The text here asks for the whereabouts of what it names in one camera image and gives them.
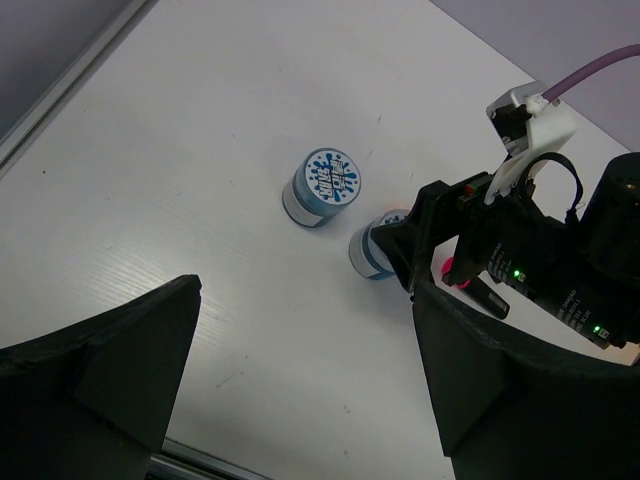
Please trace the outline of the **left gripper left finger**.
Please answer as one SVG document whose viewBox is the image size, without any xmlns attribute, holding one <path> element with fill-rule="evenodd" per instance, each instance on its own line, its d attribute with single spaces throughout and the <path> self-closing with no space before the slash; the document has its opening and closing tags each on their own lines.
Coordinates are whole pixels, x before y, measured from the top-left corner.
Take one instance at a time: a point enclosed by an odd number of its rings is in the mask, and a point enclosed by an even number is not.
<svg viewBox="0 0 640 480">
<path fill-rule="evenodd" d="M 144 478 L 165 439 L 201 288 L 182 275 L 2 349 L 2 478 Z"/>
</svg>

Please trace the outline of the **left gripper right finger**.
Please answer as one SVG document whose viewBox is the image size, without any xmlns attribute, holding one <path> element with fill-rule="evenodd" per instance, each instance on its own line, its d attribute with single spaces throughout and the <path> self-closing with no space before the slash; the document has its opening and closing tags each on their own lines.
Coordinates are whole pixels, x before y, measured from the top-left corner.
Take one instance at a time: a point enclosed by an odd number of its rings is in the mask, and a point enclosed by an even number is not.
<svg viewBox="0 0 640 480">
<path fill-rule="evenodd" d="M 540 340 L 426 281 L 413 317 L 456 478 L 638 477 L 637 368 Z"/>
</svg>

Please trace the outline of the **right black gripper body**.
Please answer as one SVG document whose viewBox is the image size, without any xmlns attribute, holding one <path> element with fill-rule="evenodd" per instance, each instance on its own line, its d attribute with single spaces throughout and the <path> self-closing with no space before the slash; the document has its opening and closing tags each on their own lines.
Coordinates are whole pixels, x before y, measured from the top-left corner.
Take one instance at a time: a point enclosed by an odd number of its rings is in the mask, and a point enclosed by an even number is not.
<svg viewBox="0 0 640 480">
<path fill-rule="evenodd" d="M 543 213 L 531 180 L 519 181 L 506 197 L 486 205 L 490 176 L 455 185 L 433 182 L 419 190 L 409 214 L 413 228 L 409 289 L 431 280 L 437 246 L 456 237 L 448 281 L 464 284 L 486 272 L 522 295 L 578 295 L 580 255 L 574 241 L 580 194 L 562 220 Z"/>
</svg>

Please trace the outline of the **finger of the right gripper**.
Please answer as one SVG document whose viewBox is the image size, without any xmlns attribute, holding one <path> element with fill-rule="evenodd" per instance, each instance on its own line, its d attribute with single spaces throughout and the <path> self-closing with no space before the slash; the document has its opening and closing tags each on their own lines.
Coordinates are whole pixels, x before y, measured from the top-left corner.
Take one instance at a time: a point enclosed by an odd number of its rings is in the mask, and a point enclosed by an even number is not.
<svg viewBox="0 0 640 480">
<path fill-rule="evenodd" d="M 387 257 L 402 288 L 414 296 L 422 283 L 435 283 L 431 265 L 435 252 L 432 208 L 417 202 L 401 221 L 372 230 L 372 239 Z"/>
</svg>

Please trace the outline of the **blue paint jar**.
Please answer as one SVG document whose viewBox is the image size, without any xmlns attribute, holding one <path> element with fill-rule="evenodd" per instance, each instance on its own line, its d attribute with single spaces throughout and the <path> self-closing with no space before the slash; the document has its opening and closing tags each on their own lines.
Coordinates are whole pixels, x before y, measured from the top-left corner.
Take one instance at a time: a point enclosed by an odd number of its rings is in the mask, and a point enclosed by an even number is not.
<svg viewBox="0 0 640 480">
<path fill-rule="evenodd" d="M 307 155 L 282 191 L 289 218 L 306 228 L 319 228 L 338 216 L 359 196 L 361 173 L 354 160 L 335 148 Z"/>
<path fill-rule="evenodd" d="M 395 275 L 387 257 L 373 241 L 371 231 L 400 222 L 408 213 L 408 209 L 389 210 L 354 233 L 348 254 L 351 265 L 359 275 L 369 280 L 384 280 Z"/>
</svg>

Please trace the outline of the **pink highlighter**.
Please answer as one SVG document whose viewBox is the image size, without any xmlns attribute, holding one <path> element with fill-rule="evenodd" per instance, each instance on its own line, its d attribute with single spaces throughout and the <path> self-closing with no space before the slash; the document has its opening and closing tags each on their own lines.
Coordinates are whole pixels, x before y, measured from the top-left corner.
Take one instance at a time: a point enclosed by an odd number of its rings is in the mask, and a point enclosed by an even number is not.
<svg viewBox="0 0 640 480">
<path fill-rule="evenodd" d="M 479 277 L 475 262 L 464 259 L 460 262 L 461 271 L 468 276 L 463 283 L 449 283 L 450 273 L 454 269 L 455 257 L 449 257 L 441 267 L 441 280 L 447 286 L 461 291 L 474 304 L 482 307 L 498 320 L 505 320 L 510 312 L 510 305 L 495 290 Z"/>
</svg>

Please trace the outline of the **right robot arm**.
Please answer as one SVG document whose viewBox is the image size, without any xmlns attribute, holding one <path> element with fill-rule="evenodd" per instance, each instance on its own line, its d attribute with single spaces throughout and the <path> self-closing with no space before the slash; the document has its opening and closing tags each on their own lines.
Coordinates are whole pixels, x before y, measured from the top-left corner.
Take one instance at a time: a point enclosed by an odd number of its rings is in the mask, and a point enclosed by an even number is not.
<svg viewBox="0 0 640 480">
<path fill-rule="evenodd" d="M 637 343 L 638 153 L 607 164 L 582 214 L 578 184 L 562 221 L 534 202 L 531 171 L 491 204 L 484 202 L 493 179 L 487 172 L 455 185 L 433 182 L 404 219 L 374 228 L 371 238 L 408 292 L 431 279 L 436 247 L 456 239 L 446 285 L 471 292 L 486 272 L 602 349 Z"/>
</svg>

